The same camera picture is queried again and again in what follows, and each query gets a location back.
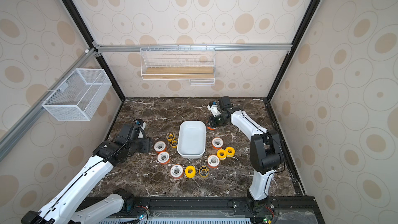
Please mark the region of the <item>white plastic storage box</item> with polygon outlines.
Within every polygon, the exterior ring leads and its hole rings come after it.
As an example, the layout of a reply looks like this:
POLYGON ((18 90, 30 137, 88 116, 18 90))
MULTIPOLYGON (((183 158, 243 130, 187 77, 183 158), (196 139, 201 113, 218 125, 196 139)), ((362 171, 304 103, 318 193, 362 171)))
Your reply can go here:
POLYGON ((206 149, 206 125, 201 121, 184 121, 180 125, 177 152, 186 159, 199 159, 206 149))

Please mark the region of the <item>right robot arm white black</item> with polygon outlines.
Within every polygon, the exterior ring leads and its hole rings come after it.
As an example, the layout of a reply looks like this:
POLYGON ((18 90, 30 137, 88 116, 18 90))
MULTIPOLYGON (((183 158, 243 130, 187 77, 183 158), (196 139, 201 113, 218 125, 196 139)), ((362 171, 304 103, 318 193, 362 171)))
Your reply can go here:
POLYGON ((275 174, 285 162, 280 134, 260 126, 243 109, 234 106, 228 96, 211 101, 207 109, 211 112, 206 124, 209 129, 232 124, 249 139, 249 158, 255 170, 249 188, 250 197, 253 201, 265 200, 275 174))

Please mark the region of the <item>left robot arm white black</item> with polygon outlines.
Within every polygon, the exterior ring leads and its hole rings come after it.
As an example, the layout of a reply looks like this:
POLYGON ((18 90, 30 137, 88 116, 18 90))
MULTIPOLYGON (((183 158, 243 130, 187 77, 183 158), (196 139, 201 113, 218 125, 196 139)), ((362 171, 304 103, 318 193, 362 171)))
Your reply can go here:
POLYGON ((80 172, 39 211, 28 211, 23 224, 95 224, 117 212, 132 213, 133 195, 118 189, 105 199, 82 210, 79 206, 92 189, 116 165, 135 153, 148 153, 151 138, 145 133, 146 123, 139 119, 125 124, 116 140, 102 142, 80 172))

